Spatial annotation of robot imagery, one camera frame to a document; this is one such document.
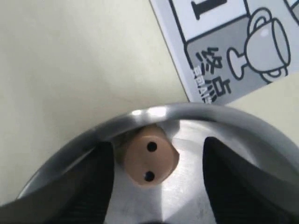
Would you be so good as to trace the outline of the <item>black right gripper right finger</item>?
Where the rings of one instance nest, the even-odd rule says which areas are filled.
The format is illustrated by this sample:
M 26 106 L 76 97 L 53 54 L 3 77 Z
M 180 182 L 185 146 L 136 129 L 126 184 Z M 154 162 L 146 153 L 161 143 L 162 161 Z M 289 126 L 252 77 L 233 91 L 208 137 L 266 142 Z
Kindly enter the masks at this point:
M 298 186 L 255 167 L 219 139 L 205 139 L 202 167 L 216 223 L 299 222 Z

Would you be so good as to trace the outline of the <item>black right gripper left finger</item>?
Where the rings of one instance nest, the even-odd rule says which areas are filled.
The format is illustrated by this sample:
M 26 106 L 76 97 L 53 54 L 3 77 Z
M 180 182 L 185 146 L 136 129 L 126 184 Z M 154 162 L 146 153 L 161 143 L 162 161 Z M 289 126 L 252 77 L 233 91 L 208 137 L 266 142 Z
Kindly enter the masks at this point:
M 0 208 L 3 224 L 101 224 L 114 183 L 109 141 L 68 143 Z

